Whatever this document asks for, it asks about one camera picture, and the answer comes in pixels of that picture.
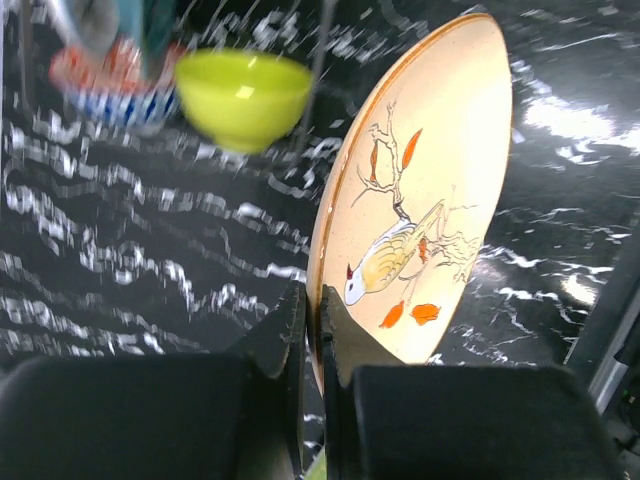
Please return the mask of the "peach bird plate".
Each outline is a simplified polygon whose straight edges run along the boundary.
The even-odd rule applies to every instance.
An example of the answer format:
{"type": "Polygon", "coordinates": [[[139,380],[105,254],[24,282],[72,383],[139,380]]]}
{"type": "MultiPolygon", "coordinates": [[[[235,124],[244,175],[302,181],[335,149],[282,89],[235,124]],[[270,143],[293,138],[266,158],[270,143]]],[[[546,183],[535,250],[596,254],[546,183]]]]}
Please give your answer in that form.
{"type": "Polygon", "coordinates": [[[374,347],[429,359],[469,281],[501,194],[512,87],[504,36],[466,13],[378,80],[336,157],[307,267],[309,346],[324,374],[321,302],[335,289],[374,347]]]}

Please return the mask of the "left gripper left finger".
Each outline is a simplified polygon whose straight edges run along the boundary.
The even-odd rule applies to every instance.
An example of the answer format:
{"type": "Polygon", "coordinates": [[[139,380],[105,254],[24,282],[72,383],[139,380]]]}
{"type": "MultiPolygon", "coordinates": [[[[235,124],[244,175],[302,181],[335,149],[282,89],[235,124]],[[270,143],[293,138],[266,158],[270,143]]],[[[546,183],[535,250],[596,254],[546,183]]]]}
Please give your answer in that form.
{"type": "Polygon", "coordinates": [[[5,479],[294,479],[306,294],[218,353],[64,358],[1,380],[5,479]]]}

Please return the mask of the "red patterned bowl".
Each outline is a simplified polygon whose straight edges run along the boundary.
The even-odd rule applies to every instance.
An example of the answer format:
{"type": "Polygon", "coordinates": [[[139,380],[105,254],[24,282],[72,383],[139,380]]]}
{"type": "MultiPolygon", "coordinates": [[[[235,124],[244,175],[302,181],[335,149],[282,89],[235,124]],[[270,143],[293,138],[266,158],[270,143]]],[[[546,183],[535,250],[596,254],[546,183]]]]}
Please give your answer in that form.
{"type": "Polygon", "coordinates": [[[159,80],[151,83],[141,77],[139,48],[130,39],[119,40],[101,62],[79,47],[66,46],[53,56],[49,80],[94,121],[151,129],[163,126],[179,110],[173,73],[185,53],[184,47],[171,45],[159,80]]]}

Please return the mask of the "teal scalloped plate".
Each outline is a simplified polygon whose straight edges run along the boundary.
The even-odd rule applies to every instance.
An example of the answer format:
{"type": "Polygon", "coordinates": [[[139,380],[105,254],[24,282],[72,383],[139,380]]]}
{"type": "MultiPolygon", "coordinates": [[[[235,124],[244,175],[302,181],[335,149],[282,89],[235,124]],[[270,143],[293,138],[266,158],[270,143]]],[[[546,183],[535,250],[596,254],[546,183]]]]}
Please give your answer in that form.
{"type": "Polygon", "coordinates": [[[119,33],[132,40],[144,60],[161,62],[169,48],[176,0],[118,0],[119,33]]]}

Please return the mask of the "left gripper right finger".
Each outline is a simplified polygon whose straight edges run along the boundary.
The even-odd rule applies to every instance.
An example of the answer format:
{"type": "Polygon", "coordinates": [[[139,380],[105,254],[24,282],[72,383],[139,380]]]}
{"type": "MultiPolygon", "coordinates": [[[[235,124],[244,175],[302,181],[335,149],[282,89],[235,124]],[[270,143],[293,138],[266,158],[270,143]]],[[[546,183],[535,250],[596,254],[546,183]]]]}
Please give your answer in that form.
{"type": "Polygon", "coordinates": [[[571,373],[406,365],[325,287],[320,307],[331,479],[620,479],[613,442],[571,373]]]}

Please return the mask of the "yellow-green bowl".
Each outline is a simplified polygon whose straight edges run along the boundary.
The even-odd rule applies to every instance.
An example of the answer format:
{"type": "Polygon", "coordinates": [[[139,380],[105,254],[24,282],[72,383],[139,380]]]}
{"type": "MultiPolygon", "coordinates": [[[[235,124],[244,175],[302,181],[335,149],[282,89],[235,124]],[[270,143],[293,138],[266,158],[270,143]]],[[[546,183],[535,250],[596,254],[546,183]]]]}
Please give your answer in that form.
{"type": "Polygon", "coordinates": [[[184,116],[221,148],[256,154],[301,119],[313,74],[286,57],[259,51],[200,49],[174,69],[184,116]]]}

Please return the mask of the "white watermelon plate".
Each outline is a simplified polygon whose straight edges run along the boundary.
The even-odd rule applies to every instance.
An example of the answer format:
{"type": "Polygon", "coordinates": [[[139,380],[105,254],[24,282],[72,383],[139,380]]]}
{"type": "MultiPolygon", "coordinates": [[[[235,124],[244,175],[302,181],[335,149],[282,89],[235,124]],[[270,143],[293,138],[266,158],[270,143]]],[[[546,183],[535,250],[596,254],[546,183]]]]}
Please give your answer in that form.
{"type": "Polygon", "coordinates": [[[118,2],[113,0],[47,0],[60,38],[95,55],[105,55],[119,31],[118,2]]]}

